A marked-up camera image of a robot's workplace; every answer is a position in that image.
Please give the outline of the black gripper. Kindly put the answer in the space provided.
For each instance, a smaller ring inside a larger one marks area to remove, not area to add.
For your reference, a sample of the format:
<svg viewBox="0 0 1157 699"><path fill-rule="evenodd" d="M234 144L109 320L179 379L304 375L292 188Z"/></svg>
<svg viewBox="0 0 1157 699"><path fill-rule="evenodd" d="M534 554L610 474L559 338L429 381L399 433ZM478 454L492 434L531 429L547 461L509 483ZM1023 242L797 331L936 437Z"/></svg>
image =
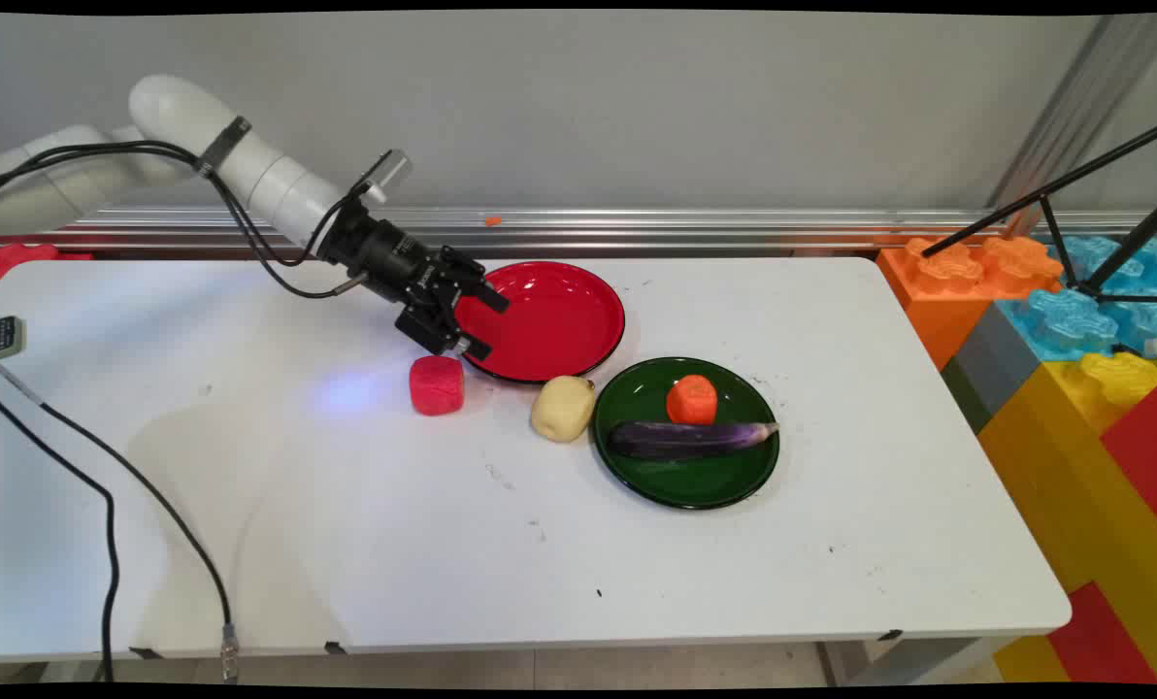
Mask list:
<svg viewBox="0 0 1157 699"><path fill-rule="evenodd" d="M464 330L457 310L482 306L501 315L511 301L486 281L486 268L449 245L429 248L362 203L347 203L318 243L318 257L393 304L395 328L429 353L482 362L491 345Z"/></svg>

